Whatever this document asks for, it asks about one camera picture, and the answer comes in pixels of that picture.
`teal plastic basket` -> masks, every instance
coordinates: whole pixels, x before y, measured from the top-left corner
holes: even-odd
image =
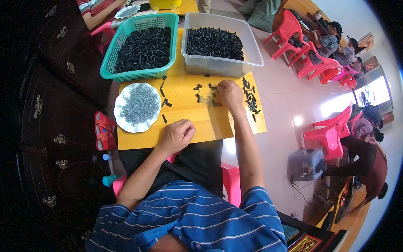
[[[124,82],[135,79],[153,79],[164,77],[176,59],[178,22],[179,16],[172,13],[151,14],[127,19],[117,29],[112,41],[110,42],[109,48],[106,51],[100,70],[102,78],[113,79],[117,82]],[[132,31],[143,30],[151,27],[171,28],[172,33],[171,46],[169,49],[169,63],[160,68],[115,73],[115,64],[118,58],[118,51],[125,43],[127,36],[129,36]]]

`green sack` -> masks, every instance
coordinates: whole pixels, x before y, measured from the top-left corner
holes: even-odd
[[[272,32],[274,16],[280,4],[281,0],[262,0],[255,7],[255,10],[247,21],[248,24],[264,31]]]
[[[241,7],[238,8],[238,11],[242,14],[250,16],[255,10],[257,4],[260,3],[261,1],[262,0],[248,0],[246,3],[244,3]]]

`yellow plastic bin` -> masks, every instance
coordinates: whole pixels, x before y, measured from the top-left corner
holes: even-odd
[[[150,7],[155,11],[163,9],[176,10],[181,4],[182,0],[150,0]]]

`wooden tabletop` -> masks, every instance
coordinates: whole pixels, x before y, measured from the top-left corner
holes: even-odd
[[[218,92],[210,89],[208,84],[211,83],[213,86],[217,86],[221,80],[230,79],[243,87],[242,78],[236,79],[217,76],[204,77],[203,75],[188,75],[185,69],[185,58],[181,54],[182,36],[183,29],[178,29],[176,61],[169,69],[163,87],[164,94],[169,99],[169,103],[172,104],[172,107],[166,105],[163,106],[157,121],[151,125],[150,129],[146,132],[129,133],[118,126],[119,150],[155,147],[164,127],[183,118],[191,120],[196,126],[196,133],[190,141],[191,143],[234,137],[234,123],[232,116],[226,107],[214,107],[212,105],[212,99],[214,99],[215,102],[219,102],[220,98]],[[245,79],[250,82],[251,87],[255,87],[256,93],[254,96],[257,100],[256,104],[258,105],[258,110],[262,109],[259,92],[253,74],[248,73],[245,75]],[[120,84],[119,93],[123,88],[134,82],[147,82],[159,90],[162,81],[162,79],[147,79],[122,82]],[[203,87],[200,90],[193,90],[197,84],[201,84]],[[197,103],[196,94],[203,97],[203,103]],[[247,103],[243,103],[243,105],[247,111],[247,117],[253,133],[266,132],[263,109],[258,115],[256,115],[257,122],[254,122],[252,112],[247,108]],[[168,124],[164,123],[162,114],[164,114]]]
[[[182,0],[182,4],[176,10],[159,10],[158,13],[175,13],[178,16],[185,16],[187,12],[199,12],[195,0]]]

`ornate metal handle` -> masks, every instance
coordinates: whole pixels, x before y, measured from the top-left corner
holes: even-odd
[[[56,196],[53,195],[52,197],[48,196],[48,198],[43,198],[42,202],[46,203],[48,207],[54,207],[56,205]]]
[[[52,9],[50,9],[50,11],[46,14],[46,18],[47,17],[51,17],[51,16],[53,16],[53,14],[56,12],[56,9],[57,9],[57,6],[55,5],[55,6],[53,6],[53,8]]]
[[[66,144],[66,137],[62,134],[59,134],[53,139],[53,141],[59,144]]]
[[[75,73],[74,65],[71,64],[70,62],[67,62],[67,69],[69,70],[69,72],[70,72],[71,74],[74,74],[74,73]]]
[[[59,35],[57,35],[57,38],[64,38],[66,33],[67,33],[67,28],[66,28],[66,26],[63,26],[63,28],[60,30]]]
[[[88,241],[90,235],[91,235],[91,231],[90,231],[90,230],[87,230],[87,231],[85,231],[85,233],[83,234],[83,236],[81,236],[81,239],[82,239],[83,241]]]
[[[67,161],[67,159],[61,159],[56,161],[56,165],[58,165],[62,170],[64,170],[67,167],[68,163],[69,162]]]
[[[42,113],[42,100],[41,100],[41,96],[38,95],[36,97],[36,104],[35,104],[35,113],[33,114],[33,117],[36,119],[38,117],[38,115],[40,115]]]

